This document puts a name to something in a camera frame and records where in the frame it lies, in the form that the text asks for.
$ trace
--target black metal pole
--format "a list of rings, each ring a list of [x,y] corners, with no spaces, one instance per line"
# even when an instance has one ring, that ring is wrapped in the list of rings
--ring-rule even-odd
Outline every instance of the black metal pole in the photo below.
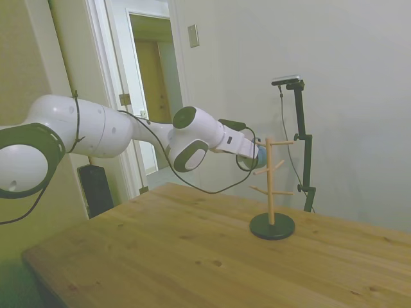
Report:
[[[304,81],[301,80],[298,83],[290,83],[286,86],[287,90],[294,90],[295,98],[295,111],[297,112],[297,126],[298,133],[295,134],[294,140],[304,141],[304,169],[302,174],[302,187],[298,185],[299,191],[307,193],[306,203],[304,205],[304,211],[311,212],[313,208],[313,201],[315,196],[315,187],[310,187],[311,178],[311,152],[313,146],[313,136],[306,134],[306,125],[304,120],[304,107],[302,104],[302,92],[304,90]]]

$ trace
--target wooden table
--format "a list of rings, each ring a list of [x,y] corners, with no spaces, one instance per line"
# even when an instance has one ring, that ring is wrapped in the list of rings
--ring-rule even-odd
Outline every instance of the wooden table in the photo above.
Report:
[[[281,208],[294,235],[249,232],[266,205],[168,184],[29,249],[63,307],[411,307],[411,235]]]

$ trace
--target wooden mug stand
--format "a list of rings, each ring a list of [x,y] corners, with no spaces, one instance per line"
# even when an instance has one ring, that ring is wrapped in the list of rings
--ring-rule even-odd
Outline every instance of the wooden mug stand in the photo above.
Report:
[[[295,230],[295,223],[293,219],[287,215],[281,213],[275,213],[275,196],[277,194],[284,194],[287,196],[294,195],[293,192],[288,191],[275,191],[274,190],[274,173],[280,168],[284,161],[280,161],[273,167],[272,146],[282,146],[287,144],[293,144],[294,141],[282,141],[274,142],[273,139],[266,138],[265,143],[256,141],[256,144],[264,146],[267,149],[267,168],[264,170],[255,171],[254,175],[260,175],[261,173],[267,173],[267,189],[264,191],[256,186],[250,186],[250,188],[266,194],[268,196],[268,212],[257,215],[250,222],[251,232],[262,239],[285,239],[293,234]]]

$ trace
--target black speaker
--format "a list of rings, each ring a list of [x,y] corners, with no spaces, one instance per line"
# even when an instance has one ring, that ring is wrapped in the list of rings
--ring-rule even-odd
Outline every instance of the black speaker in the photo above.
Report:
[[[89,218],[114,207],[104,168],[86,165],[78,168],[78,175],[89,205]]]

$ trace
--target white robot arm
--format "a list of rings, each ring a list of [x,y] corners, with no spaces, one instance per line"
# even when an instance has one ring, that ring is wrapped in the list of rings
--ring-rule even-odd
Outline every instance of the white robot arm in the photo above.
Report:
[[[109,158],[122,153],[132,139],[150,142],[159,152],[162,146],[178,172],[198,167],[207,150],[251,158],[253,163],[259,158],[258,167],[265,165],[261,150],[243,133],[199,108],[185,107],[173,124],[161,124],[136,121],[90,101],[78,99],[77,105],[73,98],[46,95],[34,102],[22,124],[0,126],[0,198],[23,198],[41,190],[70,149]]]

